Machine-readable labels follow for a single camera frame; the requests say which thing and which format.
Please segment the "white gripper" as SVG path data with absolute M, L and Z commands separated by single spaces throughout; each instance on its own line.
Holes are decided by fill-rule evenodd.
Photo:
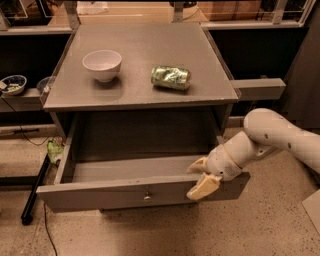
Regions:
M 238 167 L 229 156 L 223 145 L 219 145 L 213 149 L 208 157 L 201 157 L 187 168 L 188 173 L 203 173 L 196 185 L 188 192 L 187 197 L 190 200 L 200 200 L 215 192 L 219 186 L 221 179 L 223 181 L 231 181 L 242 173 L 242 169 Z

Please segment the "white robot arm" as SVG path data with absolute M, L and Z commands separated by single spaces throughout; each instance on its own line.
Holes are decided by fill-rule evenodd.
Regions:
M 201 173 L 187 197 L 200 200 L 216 191 L 221 181 L 231 181 L 254 160 L 286 150 L 320 173 L 320 136 L 290 123 L 273 110 L 258 108 L 244 118 L 243 131 L 191 164 L 188 173 Z

